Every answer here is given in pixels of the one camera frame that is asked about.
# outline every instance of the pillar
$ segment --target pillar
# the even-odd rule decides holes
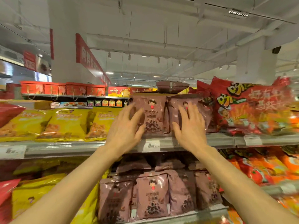
[[[52,82],[100,84],[89,70],[76,63],[76,33],[87,43],[83,0],[47,0],[53,41]]]
[[[238,47],[236,82],[271,85],[275,80],[277,54],[265,50],[265,36]]]

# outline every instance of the ceiling light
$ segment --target ceiling light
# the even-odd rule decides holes
[[[236,9],[231,9],[228,11],[229,14],[233,14],[233,15],[237,15],[237,16],[241,16],[241,17],[248,17],[249,14],[242,12],[240,10],[236,10]]]

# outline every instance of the white price label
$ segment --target white price label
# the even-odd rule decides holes
[[[26,145],[2,145],[0,159],[24,159],[26,148]]]
[[[286,183],[282,185],[280,188],[284,194],[291,195],[297,193],[296,187],[292,183]]]
[[[161,146],[159,140],[146,140],[145,144],[141,143],[141,146],[138,147],[139,152],[160,152]]]
[[[244,140],[247,146],[263,145],[262,140],[259,136],[244,136]]]

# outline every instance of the person's left hand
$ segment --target person's left hand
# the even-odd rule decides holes
[[[130,120],[129,115],[133,107],[134,103],[122,109],[112,123],[107,136],[105,147],[115,150],[118,156],[135,147],[144,133],[145,125],[140,126],[139,129],[137,126],[144,110],[143,108],[139,109]]]

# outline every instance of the ceiling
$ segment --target ceiling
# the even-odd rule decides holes
[[[299,0],[73,1],[80,4],[88,46],[102,68],[114,73],[109,77],[116,84],[154,86],[168,79],[194,85],[214,75],[233,80],[237,47],[263,35],[268,49],[286,44],[278,54],[277,75],[299,72],[293,71]],[[229,14],[232,8],[249,16]],[[0,0],[0,45],[50,61],[49,27],[47,0]]]

